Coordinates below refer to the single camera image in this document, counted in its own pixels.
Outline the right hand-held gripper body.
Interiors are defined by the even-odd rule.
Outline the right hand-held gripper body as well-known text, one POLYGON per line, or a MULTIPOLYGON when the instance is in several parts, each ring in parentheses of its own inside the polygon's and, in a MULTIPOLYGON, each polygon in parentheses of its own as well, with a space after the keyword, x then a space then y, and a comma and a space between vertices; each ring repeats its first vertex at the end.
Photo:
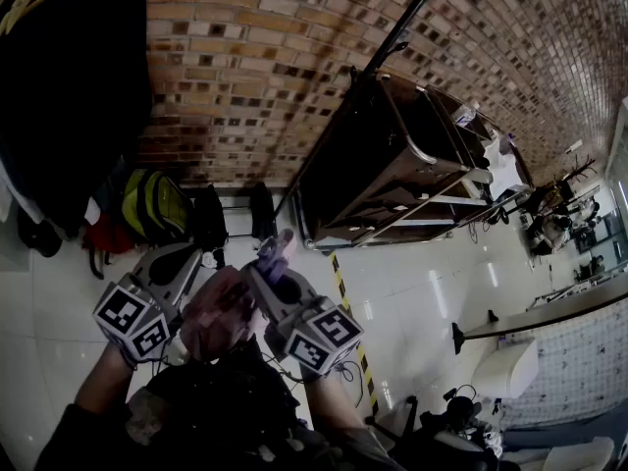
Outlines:
POLYGON ((240 272, 268 320, 265 340, 279 360, 288 356, 325 375, 362 339, 364 331, 349 313, 318 293, 301 274, 287 269, 272 285, 254 263, 240 272))

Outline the person's dark clothing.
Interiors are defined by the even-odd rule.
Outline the person's dark clothing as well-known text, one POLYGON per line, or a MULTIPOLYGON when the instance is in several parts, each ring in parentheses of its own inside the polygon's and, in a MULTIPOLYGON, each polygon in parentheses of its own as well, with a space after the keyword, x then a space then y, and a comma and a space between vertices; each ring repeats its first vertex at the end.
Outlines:
POLYGON ((301 421, 256 340, 157 374, 96 414, 69 404, 35 471, 405 471, 367 429, 301 421))

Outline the brown metal cart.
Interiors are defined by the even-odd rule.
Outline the brown metal cart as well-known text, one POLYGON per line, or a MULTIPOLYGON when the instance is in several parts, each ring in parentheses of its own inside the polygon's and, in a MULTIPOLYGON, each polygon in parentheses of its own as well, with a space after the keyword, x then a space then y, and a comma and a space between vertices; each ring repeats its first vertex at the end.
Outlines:
POLYGON ((428 242, 533 191, 516 149, 532 188, 492 200, 483 142, 510 138, 476 102, 468 103, 478 106, 475 119, 457 126, 451 115, 460 105, 436 87, 389 75, 370 79, 297 188, 305 246, 331 252, 428 242))

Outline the grey table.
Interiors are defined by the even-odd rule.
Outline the grey table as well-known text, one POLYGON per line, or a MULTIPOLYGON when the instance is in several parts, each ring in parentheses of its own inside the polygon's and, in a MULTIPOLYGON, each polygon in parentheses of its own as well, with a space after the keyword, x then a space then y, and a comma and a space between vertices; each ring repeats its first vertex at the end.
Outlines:
POLYGON ((462 332, 456 323, 452 326, 454 353, 458 355, 462 346, 470 340, 506 336, 508 334, 554 325, 580 317, 614 304, 628 297, 628 273, 578 293, 560 298, 529 311, 507 317, 496 317, 492 312, 490 321, 468 332, 462 332))

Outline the black coat rack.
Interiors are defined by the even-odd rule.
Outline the black coat rack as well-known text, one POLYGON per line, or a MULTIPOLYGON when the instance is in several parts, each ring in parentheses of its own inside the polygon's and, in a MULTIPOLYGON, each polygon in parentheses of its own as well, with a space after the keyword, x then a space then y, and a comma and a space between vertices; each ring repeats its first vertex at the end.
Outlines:
POLYGON ((331 137, 336 126, 347 116, 347 114, 352 109, 353 105, 359 98, 360 90, 377 73, 377 71, 382 67, 386 59, 392 53, 401 51, 402 49, 407 47, 407 41, 399 42, 398 40, 407 28, 407 26, 410 24, 410 22, 417 15, 418 11, 427 1, 428 0, 412 0, 406 10, 401 15, 401 17, 397 20, 392 30, 385 37, 384 41, 377 49, 373 57, 370 59, 367 66, 360 73, 351 77, 350 87, 346 92, 341 105, 330 118, 329 123, 322 131, 316 144, 313 146, 308 156, 304 159, 303 164, 301 165, 298 172, 295 174, 288 188, 286 189, 284 196, 279 202, 279 205, 274 210, 274 219, 277 219, 290 197, 295 193, 303 175, 308 170, 317 154, 324 147, 327 140, 331 137))

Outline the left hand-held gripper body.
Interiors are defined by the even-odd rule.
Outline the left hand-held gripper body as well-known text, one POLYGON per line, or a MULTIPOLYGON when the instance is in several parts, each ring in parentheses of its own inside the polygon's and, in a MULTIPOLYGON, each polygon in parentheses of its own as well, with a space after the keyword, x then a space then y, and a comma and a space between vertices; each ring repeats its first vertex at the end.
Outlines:
POLYGON ((93 317, 129 362, 149 362, 181 326, 181 302, 200 268, 202 250, 174 243, 148 250, 98 301, 93 317))

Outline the pink purple cloth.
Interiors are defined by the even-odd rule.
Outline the pink purple cloth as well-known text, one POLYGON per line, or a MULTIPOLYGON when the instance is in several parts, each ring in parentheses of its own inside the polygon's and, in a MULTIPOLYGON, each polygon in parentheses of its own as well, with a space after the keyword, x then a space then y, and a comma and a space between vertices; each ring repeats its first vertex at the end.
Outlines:
POLYGON ((255 260, 240 269, 221 268, 200 287, 183 310, 180 329, 191 359, 216 360, 269 321, 271 298, 256 293, 261 286, 281 302, 296 295, 287 275, 295 248, 293 231, 284 229, 261 243, 255 260))

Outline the person's right forearm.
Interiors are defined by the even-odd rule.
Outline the person's right forearm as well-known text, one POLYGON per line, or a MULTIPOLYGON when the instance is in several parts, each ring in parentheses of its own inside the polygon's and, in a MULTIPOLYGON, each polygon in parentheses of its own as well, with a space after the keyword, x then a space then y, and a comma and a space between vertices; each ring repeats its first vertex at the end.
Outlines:
POLYGON ((303 365, 300 366, 300 372, 316 431, 324 433, 366 428, 357 408, 336 378, 331 375, 320 376, 303 365))

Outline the yellow-green backpack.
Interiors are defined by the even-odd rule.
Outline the yellow-green backpack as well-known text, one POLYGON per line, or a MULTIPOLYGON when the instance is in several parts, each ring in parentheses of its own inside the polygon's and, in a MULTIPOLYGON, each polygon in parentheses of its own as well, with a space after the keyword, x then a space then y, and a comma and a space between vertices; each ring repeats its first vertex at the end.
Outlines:
POLYGON ((166 245, 191 237, 193 203, 160 171, 135 169, 126 184, 122 214, 147 243, 166 245))

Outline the black hanging coat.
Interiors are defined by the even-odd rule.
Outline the black hanging coat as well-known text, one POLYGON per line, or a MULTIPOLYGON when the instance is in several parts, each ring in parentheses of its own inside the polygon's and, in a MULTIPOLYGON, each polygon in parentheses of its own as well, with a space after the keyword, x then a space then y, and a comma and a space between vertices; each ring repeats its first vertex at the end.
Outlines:
POLYGON ((0 161, 63 229, 151 112, 146 0, 0 0, 0 161))

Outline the yellow black floor tape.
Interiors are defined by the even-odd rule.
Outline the yellow black floor tape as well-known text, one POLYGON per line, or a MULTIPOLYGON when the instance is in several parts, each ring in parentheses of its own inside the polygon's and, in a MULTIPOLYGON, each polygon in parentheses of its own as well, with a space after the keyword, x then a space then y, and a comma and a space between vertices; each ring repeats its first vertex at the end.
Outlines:
MULTIPOLYGON (((344 283, 344 279, 342 277, 342 273, 340 270, 340 261, 337 255, 332 252, 331 254, 331 263, 333 267, 334 274, 337 279, 339 292, 340 292, 340 303, 341 306, 347 311, 349 315, 352 315, 352 309, 350 306, 350 302, 347 297, 346 285, 344 283)), ((356 357, 357 364, 359 365, 361 379, 362 379, 362 387, 368 393, 369 406, 371 410, 371 416, 375 417, 380 409, 379 401, 377 399, 377 394, 375 391, 375 383, 373 380, 373 376, 370 369, 370 364, 368 362, 365 349, 360 341, 356 347, 356 357)))

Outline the black bag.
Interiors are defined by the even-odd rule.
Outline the black bag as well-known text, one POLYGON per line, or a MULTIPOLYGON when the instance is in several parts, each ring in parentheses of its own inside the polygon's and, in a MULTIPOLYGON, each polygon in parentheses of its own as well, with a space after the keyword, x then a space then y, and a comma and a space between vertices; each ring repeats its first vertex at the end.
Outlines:
POLYGON ((259 241, 277 235, 272 194, 263 183, 257 183, 250 194, 252 236, 259 241))
POLYGON ((207 185, 194 199, 194 242, 210 253, 217 269, 225 267, 224 248, 228 240, 223 205, 215 187, 207 185))

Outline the red bag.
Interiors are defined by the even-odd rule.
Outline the red bag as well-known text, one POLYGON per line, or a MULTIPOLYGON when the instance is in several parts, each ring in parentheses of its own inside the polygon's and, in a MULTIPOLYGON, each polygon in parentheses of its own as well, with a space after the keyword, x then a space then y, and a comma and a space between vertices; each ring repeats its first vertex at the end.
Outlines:
POLYGON ((128 229, 110 214, 101 213, 94 225, 88 225, 83 236, 82 247, 89 255, 89 268, 92 275, 103 280, 104 275, 97 267, 96 255, 102 255, 102 265, 110 264, 110 256, 124 254, 134 248, 128 229))

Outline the white chair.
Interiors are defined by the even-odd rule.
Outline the white chair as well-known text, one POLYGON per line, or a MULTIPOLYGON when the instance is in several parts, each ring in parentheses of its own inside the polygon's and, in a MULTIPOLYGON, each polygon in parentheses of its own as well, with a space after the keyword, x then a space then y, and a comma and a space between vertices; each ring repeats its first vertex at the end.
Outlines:
POLYGON ((603 471, 613 458, 613 440, 594 438, 585 444, 553 447, 542 471, 603 471))
POLYGON ((535 340, 499 348, 483 360, 472 377, 477 394, 491 398, 516 399, 539 373, 539 351, 535 340))

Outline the clear plastic water bottle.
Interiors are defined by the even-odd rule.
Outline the clear plastic water bottle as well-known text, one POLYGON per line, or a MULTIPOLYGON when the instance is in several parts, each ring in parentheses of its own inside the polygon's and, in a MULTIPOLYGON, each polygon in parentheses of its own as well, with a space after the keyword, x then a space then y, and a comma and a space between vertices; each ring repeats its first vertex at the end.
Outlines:
POLYGON ((465 128, 476 117, 477 105, 460 105, 451 115, 452 121, 459 127, 465 128))

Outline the white cloth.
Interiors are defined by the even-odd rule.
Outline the white cloth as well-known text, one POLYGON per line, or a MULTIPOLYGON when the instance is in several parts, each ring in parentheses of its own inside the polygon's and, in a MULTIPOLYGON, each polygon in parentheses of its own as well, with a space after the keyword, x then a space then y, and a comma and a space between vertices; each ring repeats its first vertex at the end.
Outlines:
POLYGON ((488 160, 488 171, 492 175, 490 195, 497 201, 507 191, 526 191, 532 188, 526 178, 516 147, 509 139, 497 138, 484 141, 484 158, 488 160))

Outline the person's left forearm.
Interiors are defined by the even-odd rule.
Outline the person's left forearm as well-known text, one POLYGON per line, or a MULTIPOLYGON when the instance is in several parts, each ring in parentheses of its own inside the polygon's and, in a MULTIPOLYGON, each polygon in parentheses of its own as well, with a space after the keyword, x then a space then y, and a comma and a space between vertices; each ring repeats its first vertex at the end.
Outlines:
POLYGON ((108 343, 80 386, 75 404, 91 413, 103 414, 126 403, 134 367, 120 349, 108 343))

